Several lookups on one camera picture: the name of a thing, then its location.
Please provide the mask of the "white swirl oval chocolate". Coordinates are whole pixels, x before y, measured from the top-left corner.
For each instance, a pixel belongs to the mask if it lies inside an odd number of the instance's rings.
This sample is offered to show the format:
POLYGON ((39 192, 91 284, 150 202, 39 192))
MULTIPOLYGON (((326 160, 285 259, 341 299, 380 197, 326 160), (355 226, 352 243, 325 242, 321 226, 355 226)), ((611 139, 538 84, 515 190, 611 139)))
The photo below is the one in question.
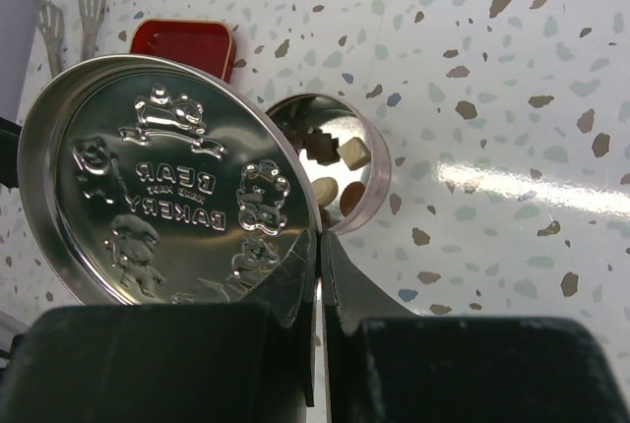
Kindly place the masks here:
POLYGON ((320 177, 311 183, 317 205, 324 208, 331 204, 339 193, 339 185, 333 177, 320 177))

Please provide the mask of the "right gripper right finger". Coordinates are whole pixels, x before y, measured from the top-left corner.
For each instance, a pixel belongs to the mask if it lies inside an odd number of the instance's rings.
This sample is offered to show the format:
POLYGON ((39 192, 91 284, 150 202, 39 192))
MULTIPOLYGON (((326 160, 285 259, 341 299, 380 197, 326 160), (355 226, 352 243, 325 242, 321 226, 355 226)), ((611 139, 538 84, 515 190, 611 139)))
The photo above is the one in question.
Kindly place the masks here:
POLYGON ((629 408, 580 323, 419 316, 320 238, 333 422, 625 422, 629 408))

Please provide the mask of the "dark brown square chocolate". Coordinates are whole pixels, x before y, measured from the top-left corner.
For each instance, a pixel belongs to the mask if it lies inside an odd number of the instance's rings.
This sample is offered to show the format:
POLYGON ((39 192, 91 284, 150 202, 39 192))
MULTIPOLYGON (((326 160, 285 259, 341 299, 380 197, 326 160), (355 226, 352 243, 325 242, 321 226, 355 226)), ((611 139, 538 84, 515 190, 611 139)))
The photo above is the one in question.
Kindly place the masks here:
POLYGON ((320 165, 330 165, 340 160, 339 139, 319 128, 310 128, 298 138, 297 145, 300 150, 306 151, 308 160, 314 160, 320 165))

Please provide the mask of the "round metal tin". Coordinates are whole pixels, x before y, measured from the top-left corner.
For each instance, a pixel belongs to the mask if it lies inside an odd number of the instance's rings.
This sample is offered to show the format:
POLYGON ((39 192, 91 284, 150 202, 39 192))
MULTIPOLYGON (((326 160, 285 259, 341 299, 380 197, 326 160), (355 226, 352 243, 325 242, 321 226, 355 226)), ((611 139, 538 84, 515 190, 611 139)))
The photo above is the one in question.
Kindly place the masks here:
POLYGON ((391 159, 382 135, 356 108, 322 93, 301 93, 267 110, 297 153, 325 227, 347 234, 383 205, 391 159))

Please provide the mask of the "round metal tin lid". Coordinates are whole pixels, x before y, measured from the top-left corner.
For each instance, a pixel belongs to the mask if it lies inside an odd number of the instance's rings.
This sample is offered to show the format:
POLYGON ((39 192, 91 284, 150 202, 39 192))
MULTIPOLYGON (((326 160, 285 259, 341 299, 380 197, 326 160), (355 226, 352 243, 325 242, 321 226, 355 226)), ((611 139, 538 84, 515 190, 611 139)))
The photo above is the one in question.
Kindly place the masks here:
POLYGON ((79 63, 25 119, 33 237, 82 304, 233 302, 321 220, 281 130, 223 81, 156 57, 79 63))

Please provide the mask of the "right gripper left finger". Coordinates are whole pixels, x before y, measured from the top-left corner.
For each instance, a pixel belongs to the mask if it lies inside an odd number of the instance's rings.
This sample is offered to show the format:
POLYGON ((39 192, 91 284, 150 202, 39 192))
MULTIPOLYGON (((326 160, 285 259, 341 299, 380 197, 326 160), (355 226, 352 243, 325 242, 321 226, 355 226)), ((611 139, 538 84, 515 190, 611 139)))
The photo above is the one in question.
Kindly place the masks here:
POLYGON ((317 236, 234 303, 57 308, 1 380, 5 422, 302 422, 314 403, 317 236))

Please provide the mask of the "tan square chocolate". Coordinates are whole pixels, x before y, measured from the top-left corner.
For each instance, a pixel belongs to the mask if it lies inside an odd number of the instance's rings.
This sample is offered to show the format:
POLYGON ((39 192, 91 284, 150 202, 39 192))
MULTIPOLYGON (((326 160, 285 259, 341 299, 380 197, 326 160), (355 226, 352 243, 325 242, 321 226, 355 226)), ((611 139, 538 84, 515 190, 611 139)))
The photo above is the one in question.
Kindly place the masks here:
POLYGON ((337 153, 350 171, 358 170, 371 161, 370 150, 358 137, 353 137, 339 146, 337 153))

